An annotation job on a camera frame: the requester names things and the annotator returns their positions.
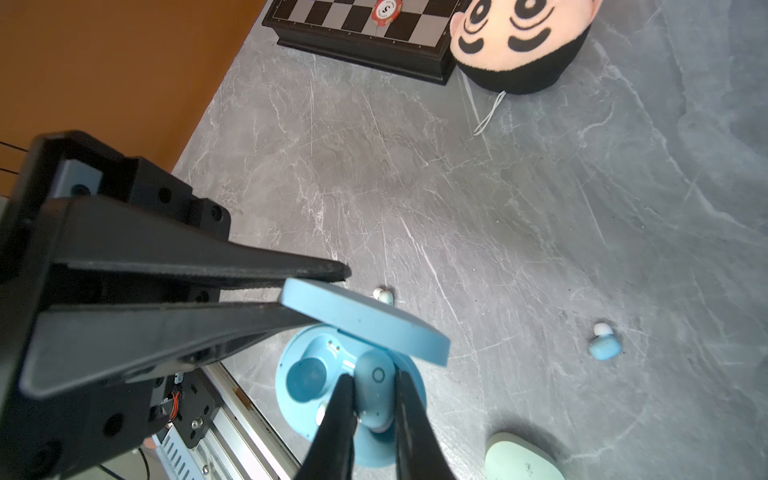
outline red wire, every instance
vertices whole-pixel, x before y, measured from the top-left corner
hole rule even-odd
[[[174,394],[174,409],[170,411],[170,420],[168,420],[168,422],[173,422],[176,418],[176,414],[179,412],[179,394],[180,392]]]

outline black hair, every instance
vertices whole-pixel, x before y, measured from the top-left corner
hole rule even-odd
[[[492,71],[483,68],[470,67],[460,61],[456,61],[458,67],[467,74],[476,84],[490,91],[506,91],[510,94],[532,94],[554,85],[566,67],[576,58],[581,50],[587,32],[584,32],[567,44],[513,70]]]

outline cartoon eye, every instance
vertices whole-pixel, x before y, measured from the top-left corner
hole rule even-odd
[[[491,11],[491,0],[480,0],[472,9],[472,13],[469,14],[470,23],[478,24],[485,20],[488,16],[488,12]]]
[[[534,18],[543,12],[546,6],[547,0],[516,0],[515,15],[523,20]]]

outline charging case lid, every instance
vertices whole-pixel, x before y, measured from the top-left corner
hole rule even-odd
[[[289,278],[279,303],[394,352],[446,366],[451,340],[394,306],[316,280]]]

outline cable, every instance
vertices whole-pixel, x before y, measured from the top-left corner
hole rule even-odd
[[[176,414],[179,412],[179,395],[181,395],[181,392],[176,392],[174,394],[174,408],[170,411],[170,420],[168,420],[168,422],[173,422],[176,418]]]
[[[149,463],[147,462],[147,456],[144,454],[144,450],[139,447],[139,453],[141,453],[141,459],[144,460],[144,468],[147,469],[147,480],[149,480]]]
[[[105,467],[103,465],[99,465],[98,467],[101,468],[101,470],[104,471],[104,473],[106,473],[107,475],[115,478],[115,480],[125,480],[125,478],[122,478],[120,475],[118,475],[117,473],[111,471],[109,468],[107,468],[107,467]]]
[[[496,101],[493,102],[493,108],[491,109],[491,113],[489,113],[485,118],[482,119],[480,122],[480,125],[477,126],[477,128],[472,132],[473,137],[477,137],[482,133],[483,130],[485,130],[485,127],[488,126],[488,123],[491,121],[491,117],[493,117],[493,112],[496,111],[496,108],[501,104],[502,100],[504,100],[504,96],[507,94],[506,91],[500,91],[498,95],[496,96]]]

